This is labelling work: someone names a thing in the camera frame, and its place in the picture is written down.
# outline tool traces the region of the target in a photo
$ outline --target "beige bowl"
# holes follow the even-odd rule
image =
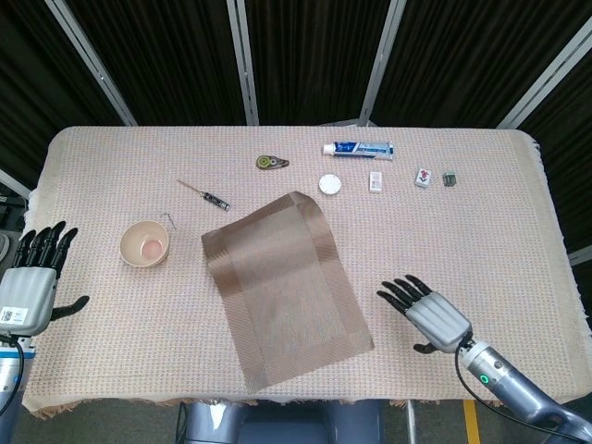
[[[121,236],[121,257],[133,266],[154,266],[168,255],[167,229],[153,220],[143,220],[132,225]]]

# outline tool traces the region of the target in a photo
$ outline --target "label sticker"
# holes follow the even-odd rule
[[[28,308],[20,307],[2,307],[0,312],[0,324],[9,324],[12,326],[22,326],[27,317]]]

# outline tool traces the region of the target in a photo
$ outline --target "small screwdriver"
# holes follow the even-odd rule
[[[177,182],[183,185],[184,187],[189,188],[192,191],[197,192],[200,196],[202,196],[207,202],[210,204],[214,204],[215,206],[222,208],[224,211],[228,211],[230,209],[230,205],[224,202],[222,199],[218,199],[213,194],[209,192],[198,190],[197,188],[193,188],[189,183],[185,183],[182,180],[177,179]]]

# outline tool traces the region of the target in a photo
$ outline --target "small white box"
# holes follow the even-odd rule
[[[429,181],[432,179],[432,172],[424,168],[419,168],[417,177],[415,178],[415,185],[422,188],[429,187]]]
[[[382,173],[370,171],[370,192],[382,191]]]

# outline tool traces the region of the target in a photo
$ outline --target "toothpaste tube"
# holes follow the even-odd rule
[[[395,147],[391,142],[334,142],[323,145],[323,154],[336,157],[366,157],[392,160]]]

